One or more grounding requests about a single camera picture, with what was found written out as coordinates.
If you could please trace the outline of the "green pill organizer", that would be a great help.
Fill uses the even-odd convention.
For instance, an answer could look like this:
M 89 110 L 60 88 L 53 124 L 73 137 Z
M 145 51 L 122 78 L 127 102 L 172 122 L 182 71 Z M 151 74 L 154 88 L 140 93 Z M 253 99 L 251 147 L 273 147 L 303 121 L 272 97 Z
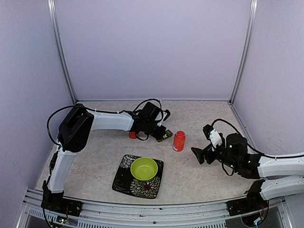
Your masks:
M 163 137 L 160 138 L 160 139 L 157 139 L 157 142 L 162 142 L 162 141 L 164 141 L 164 140 L 169 139 L 169 138 L 172 137 L 172 136 L 173 136 L 173 133 L 172 133 L 170 130 L 166 130 L 166 131 L 165 131 L 165 134 L 163 135 Z

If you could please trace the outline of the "red pill bottle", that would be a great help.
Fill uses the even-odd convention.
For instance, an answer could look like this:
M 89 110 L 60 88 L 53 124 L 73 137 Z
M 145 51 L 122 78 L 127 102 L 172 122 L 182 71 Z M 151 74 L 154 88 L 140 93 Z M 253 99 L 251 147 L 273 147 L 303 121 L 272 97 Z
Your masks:
M 185 140 L 186 140 L 185 132 L 177 131 L 174 135 L 174 140 L 173 140 L 174 151 L 176 151 L 176 152 L 183 151 L 184 145 L 185 145 Z

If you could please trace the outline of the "red bottle cap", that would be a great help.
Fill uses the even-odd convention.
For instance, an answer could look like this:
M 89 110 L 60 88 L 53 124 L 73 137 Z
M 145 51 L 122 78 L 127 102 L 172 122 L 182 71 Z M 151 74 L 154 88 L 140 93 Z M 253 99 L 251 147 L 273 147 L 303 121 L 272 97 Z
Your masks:
M 138 137 L 137 133 L 135 133 L 135 132 L 129 132 L 129 138 L 130 139 L 137 139 L 137 137 Z

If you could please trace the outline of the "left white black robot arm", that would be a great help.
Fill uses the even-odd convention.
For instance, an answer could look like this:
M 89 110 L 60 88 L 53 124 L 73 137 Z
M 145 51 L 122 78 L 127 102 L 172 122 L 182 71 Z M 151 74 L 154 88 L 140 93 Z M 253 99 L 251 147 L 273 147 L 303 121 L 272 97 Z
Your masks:
M 75 156 L 85 148 L 92 131 L 142 132 L 160 140 L 166 134 L 162 123 L 171 113 L 161 105 L 154 105 L 153 101 L 143 101 L 142 109 L 136 107 L 132 111 L 118 112 L 91 109 L 83 104 L 70 105 L 69 113 L 59 126 L 57 139 L 53 141 L 57 150 L 49 165 L 48 179 L 43 182 L 41 207 L 68 215 L 79 215 L 82 203 L 63 197 L 64 184 Z

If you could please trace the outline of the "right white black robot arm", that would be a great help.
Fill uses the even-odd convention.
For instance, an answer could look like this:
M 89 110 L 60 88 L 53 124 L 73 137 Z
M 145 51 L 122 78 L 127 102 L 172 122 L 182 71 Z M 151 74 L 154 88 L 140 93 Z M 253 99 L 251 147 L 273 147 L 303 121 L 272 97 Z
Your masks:
M 219 161 L 232 174 L 252 179 L 243 207 L 253 211 L 261 201 L 301 194 L 304 191 L 304 155 L 292 157 L 248 153 L 247 139 L 238 133 L 226 138 L 216 130 L 207 136 L 210 144 L 204 149 L 192 147 L 199 164 Z

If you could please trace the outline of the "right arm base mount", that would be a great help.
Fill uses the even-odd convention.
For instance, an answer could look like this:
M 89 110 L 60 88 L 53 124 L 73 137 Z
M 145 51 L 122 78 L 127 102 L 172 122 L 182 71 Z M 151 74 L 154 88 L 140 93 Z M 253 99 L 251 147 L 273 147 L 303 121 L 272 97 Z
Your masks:
M 230 216 L 241 215 L 268 207 L 268 201 L 259 194 L 247 195 L 241 199 L 229 200 L 226 205 Z

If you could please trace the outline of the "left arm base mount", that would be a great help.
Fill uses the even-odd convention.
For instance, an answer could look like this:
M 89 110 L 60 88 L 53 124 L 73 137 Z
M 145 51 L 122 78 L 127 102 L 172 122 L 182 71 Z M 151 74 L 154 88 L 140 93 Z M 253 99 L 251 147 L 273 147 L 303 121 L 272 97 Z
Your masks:
M 75 217 L 80 216 L 82 206 L 81 201 L 66 198 L 53 199 L 52 201 L 44 199 L 41 203 L 43 209 Z

